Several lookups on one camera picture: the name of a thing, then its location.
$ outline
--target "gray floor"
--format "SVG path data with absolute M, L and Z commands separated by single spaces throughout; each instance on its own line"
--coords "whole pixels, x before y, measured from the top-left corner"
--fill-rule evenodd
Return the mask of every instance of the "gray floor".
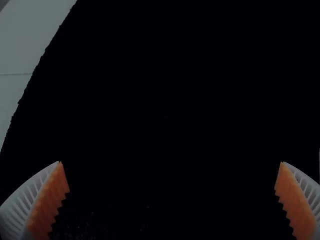
M 8 2 L 9 0 L 0 0 L 0 12 Z

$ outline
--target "black object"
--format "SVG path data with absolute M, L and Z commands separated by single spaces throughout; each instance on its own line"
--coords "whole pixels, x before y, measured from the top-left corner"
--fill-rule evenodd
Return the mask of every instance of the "black object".
M 59 160 L 51 239 L 293 239 L 273 186 L 280 161 L 319 179 L 318 93 L 280 80 L 315 65 L 211 20 L 78 0 L 12 118 L 0 200 Z

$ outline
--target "black cloth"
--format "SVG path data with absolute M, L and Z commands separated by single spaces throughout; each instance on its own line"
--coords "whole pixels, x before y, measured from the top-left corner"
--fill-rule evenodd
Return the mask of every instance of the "black cloth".
M 273 187 L 280 161 L 319 181 L 319 97 L 295 82 L 315 63 L 222 22 L 78 0 L 12 118 L 1 203 L 62 161 L 51 239 L 294 239 Z

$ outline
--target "orange serrated edge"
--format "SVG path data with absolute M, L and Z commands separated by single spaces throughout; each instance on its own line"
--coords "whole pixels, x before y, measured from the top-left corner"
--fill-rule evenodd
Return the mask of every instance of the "orange serrated edge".
M 308 240 L 315 232 L 317 221 L 291 170 L 280 163 L 278 176 L 275 182 L 275 195 L 280 197 L 286 217 L 293 228 L 292 235 L 297 240 Z
M 51 225 L 56 221 L 55 216 L 59 214 L 58 208 L 62 206 L 61 201 L 66 199 L 66 193 L 69 192 L 64 166 L 59 162 L 38 193 L 27 223 L 27 229 L 34 240 L 49 240 L 48 233 L 52 231 Z

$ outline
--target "white wall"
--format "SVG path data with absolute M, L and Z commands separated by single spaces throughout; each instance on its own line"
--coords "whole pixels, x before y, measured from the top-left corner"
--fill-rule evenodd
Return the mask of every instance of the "white wall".
M 0 11 L 0 149 L 18 101 L 76 0 L 10 0 Z

